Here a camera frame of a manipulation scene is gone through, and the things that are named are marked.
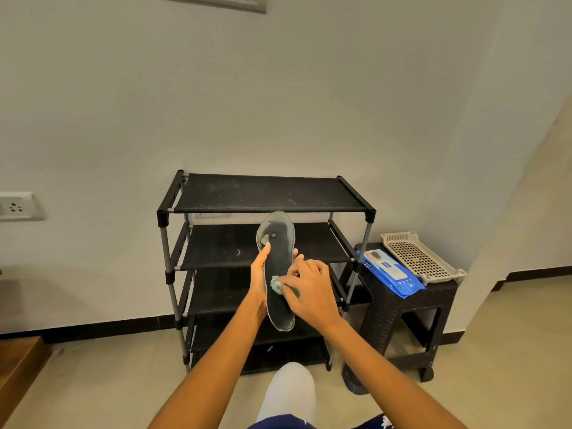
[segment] plastic basket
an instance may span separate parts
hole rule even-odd
[[[462,269],[455,269],[429,250],[412,231],[382,233],[382,243],[404,266],[427,286],[429,283],[456,280],[461,283],[467,276]]]

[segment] beige tile floor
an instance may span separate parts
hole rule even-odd
[[[469,428],[568,428],[572,408],[572,277],[507,284],[490,294],[461,342],[440,348],[423,384]],[[356,307],[354,319],[363,308]],[[411,350],[403,330],[391,353]],[[379,413],[348,392],[341,360],[312,366],[318,426],[349,428]],[[64,343],[6,429],[145,428],[185,371],[175,331]],[[221,428],[250,425],[273,373],[243,376]]]

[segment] blue clothing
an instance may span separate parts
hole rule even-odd
[[[394,429],[385,414],[380,414],[371,420],[356,426],[354,429]],[[268,417],[250,426],[248,429],[316,429],[304,420],[294,417],[292,414],[275,415]]]

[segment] rack shelf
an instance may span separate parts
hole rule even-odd
[[[269,213],[275,210],[330,213],[326,223],[294,224],[295,246],[306,259],[349,265],[351,272],[339,279],[330,268],[336,302],[344,311],[349,309],[353,279],[359,270],[363,250],[360,256],[356,254],[334,222],[333,214],[365,214],[367,226],[363,248],[374,222],[375,209],[344,178],[193,174],[179,170],[157,209],[157,222],[161,229],[165,279],[187,369],[189,363],[194,366],[215,342],[247,294],[249,267],[258,255],[255,235],[259,227],[258,224],[193,226],[191,214]],[[172,213],[182,213],[185,223],[171,252],[167,226]],[[177,298],[173,284],[175,273],[179,271],[188,273],[181,296]],[[183,324],[187,326],[186,337]],[[328,370],[332,363],[324,339],[302,319],[296,319],[292,331],[279,332],[266,318],[243,374],[275,370],[289,361],[306,365],[325,363]]]

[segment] wet wipes packet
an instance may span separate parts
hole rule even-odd
[[[362,263],[379,281],[401,298],[407,298],[425,289],[425,286],[410,270],[383,250],[364,252]]]

